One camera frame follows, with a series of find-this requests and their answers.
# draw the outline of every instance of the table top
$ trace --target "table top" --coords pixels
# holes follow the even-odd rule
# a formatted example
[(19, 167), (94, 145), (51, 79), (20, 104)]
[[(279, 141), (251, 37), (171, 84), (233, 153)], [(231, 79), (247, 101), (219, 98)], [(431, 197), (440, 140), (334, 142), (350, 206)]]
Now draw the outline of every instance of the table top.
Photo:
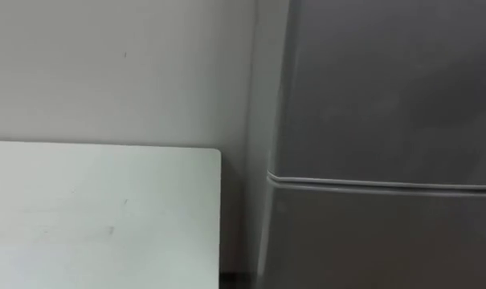
[(0, 289), (218, 288), (220, 153), (0, 141)]

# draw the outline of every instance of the wall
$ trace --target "wall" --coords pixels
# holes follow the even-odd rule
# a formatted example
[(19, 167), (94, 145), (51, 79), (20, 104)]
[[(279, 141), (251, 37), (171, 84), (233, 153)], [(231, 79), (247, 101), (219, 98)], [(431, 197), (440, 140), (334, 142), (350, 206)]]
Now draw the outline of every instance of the wall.
[(268, 154), (272, 147), (280, 72), (289, 1), (258, 0), (251, 71), (250, 114), (247, 134), (247, 190), (245, 195), (245, 247), (247, 265), (255, 273)]
[(0, 0), (0, 140), (221, 149), (235, 266), (254, 3)]

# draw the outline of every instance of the refrigerator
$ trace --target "refrigerator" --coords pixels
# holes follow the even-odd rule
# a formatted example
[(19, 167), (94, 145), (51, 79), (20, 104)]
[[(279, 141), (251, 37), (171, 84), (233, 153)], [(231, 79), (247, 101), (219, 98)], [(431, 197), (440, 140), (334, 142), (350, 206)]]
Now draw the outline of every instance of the refrigerator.
[(264, 289), (486, 288), (486, 0), (259, 0)]

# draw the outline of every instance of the white wall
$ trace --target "white wall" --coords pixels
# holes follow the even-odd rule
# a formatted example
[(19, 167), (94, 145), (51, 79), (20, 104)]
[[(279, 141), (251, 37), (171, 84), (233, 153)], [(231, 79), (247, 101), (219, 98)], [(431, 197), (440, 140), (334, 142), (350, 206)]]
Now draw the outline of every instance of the white wall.
[[(0, 0), (0, 140), (221, 149), (239, 208), (253, 0)], [(238, 239), (225, 213), (223, 250)], [(234, 259), (222, 265), (230, 270)]]

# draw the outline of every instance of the refrigerator door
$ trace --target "refrigerator door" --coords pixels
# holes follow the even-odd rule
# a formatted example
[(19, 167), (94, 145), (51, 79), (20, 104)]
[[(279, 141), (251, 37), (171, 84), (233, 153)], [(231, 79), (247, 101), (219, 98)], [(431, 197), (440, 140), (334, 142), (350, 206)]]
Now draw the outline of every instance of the refrigerator door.
[(275, 189), (267, 213), (260, 288), (486, 289), (484, 195)]
[(486, 0), (292, 0), (271, 173), (486, 186)]

